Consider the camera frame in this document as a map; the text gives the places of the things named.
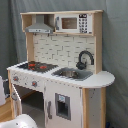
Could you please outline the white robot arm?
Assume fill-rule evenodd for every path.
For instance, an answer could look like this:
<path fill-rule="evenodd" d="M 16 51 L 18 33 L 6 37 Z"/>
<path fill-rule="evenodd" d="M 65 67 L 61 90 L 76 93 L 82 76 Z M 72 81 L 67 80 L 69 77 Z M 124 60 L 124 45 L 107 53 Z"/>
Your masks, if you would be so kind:
<path fill-rule="evenodd" d="M 0 76 L 0 106 L 5 104 L 3 79 Z M 0 128 L 38 128 L 36 122 L 27 114 L 21 114 L 13 120 L 0 123 Z"/>

